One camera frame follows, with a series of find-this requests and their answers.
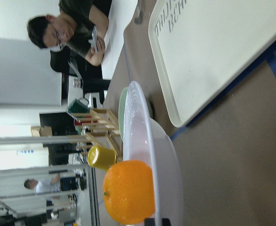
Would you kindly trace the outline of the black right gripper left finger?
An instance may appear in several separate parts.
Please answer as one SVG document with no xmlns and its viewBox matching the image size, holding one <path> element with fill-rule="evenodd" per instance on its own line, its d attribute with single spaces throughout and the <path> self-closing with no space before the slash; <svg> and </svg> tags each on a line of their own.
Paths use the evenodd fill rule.
<svg viewBox="0 0 276 226">
<path fill-rule="evenodd" d="M 144 226 L 155 226 L 155 219 L 154 218 L 146 218 L 144 220 Z"/>
</svg>

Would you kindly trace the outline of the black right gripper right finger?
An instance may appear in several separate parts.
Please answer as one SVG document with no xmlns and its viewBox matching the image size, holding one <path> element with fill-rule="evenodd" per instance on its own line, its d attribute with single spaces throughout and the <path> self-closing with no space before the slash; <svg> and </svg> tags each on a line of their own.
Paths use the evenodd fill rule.
<svg viewBox="0 0 276 226">
<path fill-rule="evenodd" d="M 162 218 L 162 226 L 171 226 L 170 219 Z"/>
</svg>

